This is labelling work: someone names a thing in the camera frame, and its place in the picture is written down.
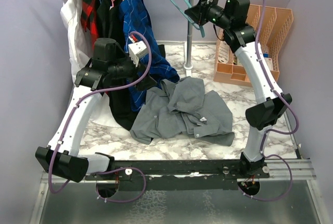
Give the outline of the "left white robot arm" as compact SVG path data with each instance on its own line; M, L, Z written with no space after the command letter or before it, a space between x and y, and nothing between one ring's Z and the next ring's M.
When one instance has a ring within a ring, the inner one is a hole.
M107 180L113 177L113 158L102 154L80 156L83 133L96 104L106 92L130 87L147 90L157 83L149 75L152 52L148 41L132 33L125 52L110 38L98 38L93 56L77 72L72 100L65 116L46 147L38 147L35 157L50 177L59 176L80 182L86 175L98 173Z

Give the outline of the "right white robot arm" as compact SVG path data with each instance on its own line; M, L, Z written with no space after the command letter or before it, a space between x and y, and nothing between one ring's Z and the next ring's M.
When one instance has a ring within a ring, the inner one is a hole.
M254 89L257 104L245 113L250 130L239 164L239 172L246 178L264 166L263 150L268 134L292 101L290 94L283 93L274 84L275 79L256 42L257 33L246 22L249 6L249 0L227 0L225 7L220 7L218 0L199 0L185 10L199 26L210 22L223 29L222 40L242 63Z

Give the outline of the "grey shirt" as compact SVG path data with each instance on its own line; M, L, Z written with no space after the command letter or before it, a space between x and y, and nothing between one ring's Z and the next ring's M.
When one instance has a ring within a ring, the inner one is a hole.
M185 77L177 83L167 79L146 93L131 129L133 139L150 144L179 134L231 146L233 114L216 91L205 91L202 79Z

